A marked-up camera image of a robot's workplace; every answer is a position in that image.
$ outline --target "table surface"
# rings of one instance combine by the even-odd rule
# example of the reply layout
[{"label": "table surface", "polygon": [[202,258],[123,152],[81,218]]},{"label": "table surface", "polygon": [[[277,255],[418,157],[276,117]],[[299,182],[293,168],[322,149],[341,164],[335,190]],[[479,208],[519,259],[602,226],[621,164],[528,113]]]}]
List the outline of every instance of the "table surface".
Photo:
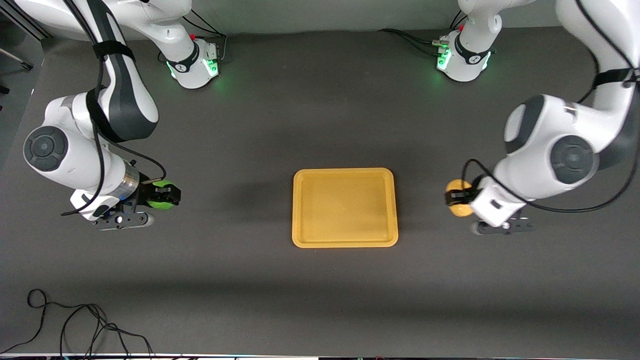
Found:
[{"label": "table surface", "polygon": [[[58,216],[71,190],[28,168],[22,139],[50,100],[93,87],[97,64],[87,43],[45,43],[0,178],[3,348],[35,332],[40,313],[25,298],[38,287],[51,300],[99,303],[156,352],[640,357],[640,186],[596,213],[527,209],[539,229],[514,236],[473,235],[473,219],[444,206],[466,159],[504,157],[513,108],[588,89],[588,52],[563,29],[504,30],[486,72],[465,84],[387,33],[232,37],[221,76],[198,90],[169,76],[151,42],[130,45],[161,119],[128,145],[165,165],[182,202],[146,229],[99,232]],[[292,177],[333,167],[394,173],[396,245],[294,246]],[[619,165],[543,202],[600,202],[627,172]],[[17,351],[57,351],[67,315],[52,308],[39,338]],[[69,325],[71,351],[86,349],[94,322],[85,316]],[[115,336],[100,351],[120,352]]]}]

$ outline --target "cable connector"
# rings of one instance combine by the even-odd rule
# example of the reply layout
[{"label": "cable connector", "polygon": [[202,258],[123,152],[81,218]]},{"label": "cable connector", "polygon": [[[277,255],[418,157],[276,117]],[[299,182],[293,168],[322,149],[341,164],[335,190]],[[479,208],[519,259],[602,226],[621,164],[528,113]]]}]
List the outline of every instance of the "cable connector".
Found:
[{"label": "cable connector", "polygon": [[449,47],[449,41],[447,40],[432,40],[431,46],[443,47],[447,49]]}]

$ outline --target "yellow tray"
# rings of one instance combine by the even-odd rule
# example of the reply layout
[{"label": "yellow tray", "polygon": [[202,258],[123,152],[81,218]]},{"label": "yellow tray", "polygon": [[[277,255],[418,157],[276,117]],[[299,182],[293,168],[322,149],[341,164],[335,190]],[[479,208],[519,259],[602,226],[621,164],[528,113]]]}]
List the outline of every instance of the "yellow tray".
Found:
[{"label": "yellow tray", "polygon": [[393,174],[385,168],[298,171],[292,238],[303,248],[393,246],[398,240]]}]

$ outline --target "orange disc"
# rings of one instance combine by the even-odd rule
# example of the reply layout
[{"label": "orange disc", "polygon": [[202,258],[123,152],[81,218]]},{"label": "orange disc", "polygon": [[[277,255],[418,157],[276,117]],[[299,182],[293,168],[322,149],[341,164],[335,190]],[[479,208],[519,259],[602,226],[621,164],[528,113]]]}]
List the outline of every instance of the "orange disc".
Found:
[{"label": "orange disc", "polygon": [[[471,188],[471,184],[465,181],[464,187],[465,189],[469,189]],[[451,190],[462,190],[462,183],[460,179],[450,181],[449,184],[447,184],[447,188],[445,189],[445,191],[449,192]],[[474,213],[473,209],[471,209],[471,206],[469,206],[468,204],[452,205],[449,206],[449,210],[451,210],[451,213],[453,215],[456,215],[460,218],[467,217]]]}]

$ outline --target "dark grey tabletop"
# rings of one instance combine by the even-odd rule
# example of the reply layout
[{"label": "dark grey tabletop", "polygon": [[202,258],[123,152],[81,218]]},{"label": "dark grey tabletop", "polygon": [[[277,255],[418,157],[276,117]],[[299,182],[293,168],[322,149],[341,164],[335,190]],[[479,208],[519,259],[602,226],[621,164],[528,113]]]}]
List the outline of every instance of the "dark grey tabletop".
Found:
[{"label": "dark grey tabletop", "polygon": [[[132,42],[161,120],[128,145],[162,161],[183,198],[152,227],[102,233],[58,216],[72,191],[22,159],[47,103],[93,87],[97,73],[89,44],[46,44],[0,177],[2,347],[37,328],[25,298],[40,287],[51,300],[101,304],[157,352],[639,358],[638,185],[596,213],[528,209],[539,230],[517,236],[473,235],[472,219],[444,206],[466,159],[504,157],[515,106],[539,93],[575,101],[591,82],[588,52],[561,28],[507,29],[495,46],[487,71],[461,84],[386,33],[238,36],[221,77],[185,90],[151,42]],[[293,245],[293,174],[324,167],[393,171],[395,246]],[[627,172],[544,203],[594,204]],[[67,314],[51,309],[18,350],[57,351]],[[70,324],[72,350],[84,352],[93,326]],[[115,337],[100,351],[119,352]]]}]

